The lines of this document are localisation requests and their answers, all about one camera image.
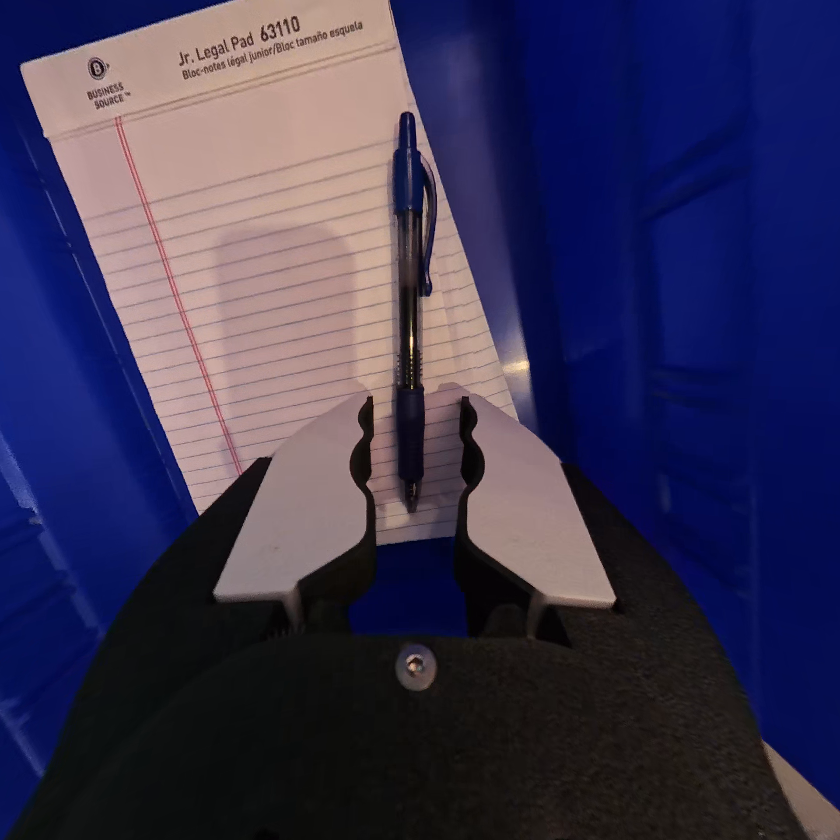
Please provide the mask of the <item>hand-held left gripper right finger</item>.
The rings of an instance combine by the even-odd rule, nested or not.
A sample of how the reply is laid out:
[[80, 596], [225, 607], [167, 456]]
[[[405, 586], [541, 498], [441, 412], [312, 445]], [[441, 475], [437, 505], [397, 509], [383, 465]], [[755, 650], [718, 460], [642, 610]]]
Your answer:
[[560, 638], [560, 609], [612, 611], [617, 597], [560, 458], [487, 399], [463, 395], [455, 579], [468, 633]]

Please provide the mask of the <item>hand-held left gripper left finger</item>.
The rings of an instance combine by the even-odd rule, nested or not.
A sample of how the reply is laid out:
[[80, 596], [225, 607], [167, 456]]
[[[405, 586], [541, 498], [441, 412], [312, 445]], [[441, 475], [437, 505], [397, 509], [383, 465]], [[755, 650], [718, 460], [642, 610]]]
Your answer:
[[375, 578], [374, 402], [356, 390], [271, 457], [213, 590], [277, 608], [291, 632], [349, 632]]

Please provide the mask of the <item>blue plastic bin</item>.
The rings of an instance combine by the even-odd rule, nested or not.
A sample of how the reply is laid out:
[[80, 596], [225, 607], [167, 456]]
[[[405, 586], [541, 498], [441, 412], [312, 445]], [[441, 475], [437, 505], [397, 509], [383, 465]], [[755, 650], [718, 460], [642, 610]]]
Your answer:
[[[2, 2], [2, 833], [195, 514], [22, 63], [211, 2]], [[393, 2], [520, 418], [838, 806], [838, 2]]]

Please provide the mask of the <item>white lined notepad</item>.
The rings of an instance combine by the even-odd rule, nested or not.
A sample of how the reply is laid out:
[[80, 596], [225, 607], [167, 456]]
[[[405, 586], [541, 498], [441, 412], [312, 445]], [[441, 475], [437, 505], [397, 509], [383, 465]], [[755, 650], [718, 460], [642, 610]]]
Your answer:
[[455, 534], [462, 385], [516, 416], [441, 185], [423, 302], [425, 478], [396, 472], [402, 112], [434, 157], [389, 2], [231, 2], [22, 76], [198, 512], [356, 385], [378, 543]]

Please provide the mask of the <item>blue pen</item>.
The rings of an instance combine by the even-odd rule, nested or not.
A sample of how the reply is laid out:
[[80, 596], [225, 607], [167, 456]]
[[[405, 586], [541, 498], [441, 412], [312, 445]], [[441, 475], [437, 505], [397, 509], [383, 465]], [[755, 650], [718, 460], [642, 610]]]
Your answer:
[[396, 223], [396, 464], [406, 510], [414, 513], [424, 480], [422, 301], [433, 290], [430, 268], [438, 200], [434, 174], [419, 150], [411, 112], [403, 112], [398, 121], [392, 186]]

